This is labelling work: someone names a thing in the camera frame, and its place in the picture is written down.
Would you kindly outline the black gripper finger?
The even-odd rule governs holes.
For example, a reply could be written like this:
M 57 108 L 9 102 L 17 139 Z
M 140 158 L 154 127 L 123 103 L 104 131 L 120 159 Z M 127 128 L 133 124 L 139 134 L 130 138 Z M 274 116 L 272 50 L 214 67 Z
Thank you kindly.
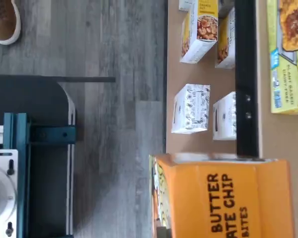
M 161 224 L 160 219 L 156 220 L 156 237 L 157 238 L 172 238 L 171 229 L 167 229 Z

